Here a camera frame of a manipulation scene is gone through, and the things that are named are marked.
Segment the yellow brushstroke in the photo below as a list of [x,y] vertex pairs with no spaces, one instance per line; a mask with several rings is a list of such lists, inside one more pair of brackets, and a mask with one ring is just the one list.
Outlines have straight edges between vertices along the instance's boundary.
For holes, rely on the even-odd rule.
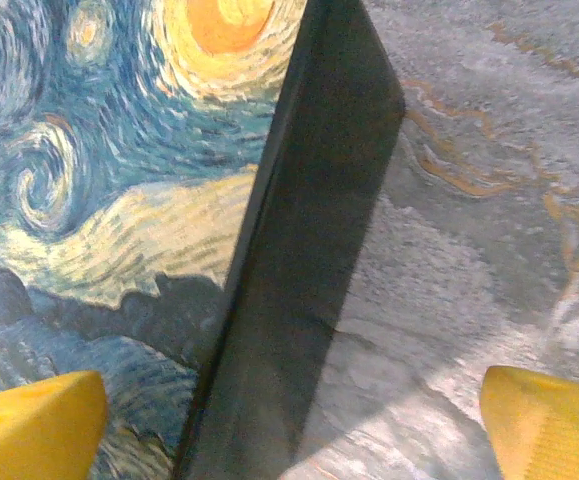
[[318,465],[315,460],[310,459],[310,460],[308,460],[308,462],[309,462],[309,465],[311,465],[320,475],[322,475],[330,480],[340,480],[333,473],[325,470],[320,465]]
[[160,272],[222,283],[254,176],[252,167],[198,187],[135,187],[54,243],[0,226],[0,265],[28,286],[109,307],[130,290],[158,295]]
[[[165,4],[165,15],[174,14],[180,2],[171,0]],[[229,2],[221,10],[219,0],[188,0],[187,17],[191,33],[200,48],[210,54],[236,53],[248,50],[258,40],[271,15],[273,2],[254,5],[253,15],[242,16],[242,21],[231,23],[226,20],[227,12],[240,10],[238,2]]]
[[97,30],[98,26],[95,23],[87,23],[84,26],[82,33],[80,34],[80,43],[83,45],[89,45],[93,41],[93,38],[96,36]]
[[161,90],[222,101],[278,92],[306,0],[154,0]]
[[[499,136],[492,127],[493,121],[485,112],[477,110],[463,111],[444,105],[433,96],[433,89],[426,82],[410,79],[404,80],[402,84],[405,87],[417,90],[421,96],[421,103],[427,105],[436,114],[449,118],[474,118],[479,122],[480,131],[487,140],[491,142],[498,140]],[[529,155],[537,178],[522,177],[514,172],[505,171],[495,171],[488,174],[465,162],[461,158],[460,152],[457,151],[454,142],[451,139],[442,138],[422,113],[409,110],[407,118],[431,139],[435,149],[440,152],[443,162],[445,160],[447,162],[446,165],[443,165],[434,161],[429,155],[423,154],[422,158],[417,159],[419,166],[428,174],[447,182],[460,191],[472,197],[486,198],[520,186],[544,189],[543,202],[545,209],[549,216],[560,225],[561,229],[561,256],[569,272],[569,282],[565,292],[571,292],[571,286],[574,284],[577,285],[575,291],[579,292],[579,242],[575,242],[567,231],[567,227],[573,225],[579,234],[579,205],[571,204],[571,201],[579,195],[579,185],[573,188],[564,187],[560,175],[548,172],[540,163],[539,149],[535,143],[526,146],[508,147],[519,153]]]
[[488,30],[494,33],[493,40],[498,43],[505,45],[515,45],[518,50],[523,53],[535,53],[540,55],[545,64],[556,68],[560,71],[566,72],[574,78],[579,79],[579,65],[569,58],[562,58],[556,55],[551,49],[547,47],[541,47],[535,45],[529,40],[527,34],[521,35],[510,35],[505,31],[505,26],[503,22],[494,22],[489,27]]

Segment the dark panel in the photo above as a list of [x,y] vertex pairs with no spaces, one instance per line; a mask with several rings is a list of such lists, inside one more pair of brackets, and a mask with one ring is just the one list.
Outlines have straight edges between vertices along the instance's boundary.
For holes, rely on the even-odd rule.
[[[276,113],[290,109],[290,122],[276,125],[283,141],[272,188],[193,457],[182,444],[179,478],[277,478],[292,465],[396,142],[404,100],[363,6],[325,8],[295,104],[281,98]],[[295,56],[308,48],[301,35]],[[273,142],[272,131],[268,154]]]

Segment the white swirl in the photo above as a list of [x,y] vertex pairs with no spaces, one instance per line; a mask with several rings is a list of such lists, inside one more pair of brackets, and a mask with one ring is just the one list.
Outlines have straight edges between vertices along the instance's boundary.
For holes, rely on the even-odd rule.
[[47,145],[55,151],[59,164],[43,165],[45,194],[42,202],[35,206],[31,201],[39,185],[38,172],[30,168],[25,168],[18,176],[16,198],[29,226],[34,230],[59,234],[69,227],[78,180],[77,172],[80,173],[84,168],[80,165],[73,136],[66,127],[48,121],[40,122],[12,146],[23,150],[31,148],[45,151]]
[[33,111],[50,33],[50,18],[39,0],[0,5],[0,143]]

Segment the marble surface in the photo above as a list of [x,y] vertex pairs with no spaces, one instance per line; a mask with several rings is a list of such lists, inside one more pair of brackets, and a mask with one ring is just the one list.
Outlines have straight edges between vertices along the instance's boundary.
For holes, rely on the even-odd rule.
[[499,479],[486,368],[579,379],[579,2],[365,5],[408,113],[283,478]]

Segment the canvas print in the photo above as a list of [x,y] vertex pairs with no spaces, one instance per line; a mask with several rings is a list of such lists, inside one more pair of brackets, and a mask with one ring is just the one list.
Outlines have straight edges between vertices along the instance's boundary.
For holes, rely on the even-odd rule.
[[306,0],[0,0],[0,391],[101,372],[167,478]]

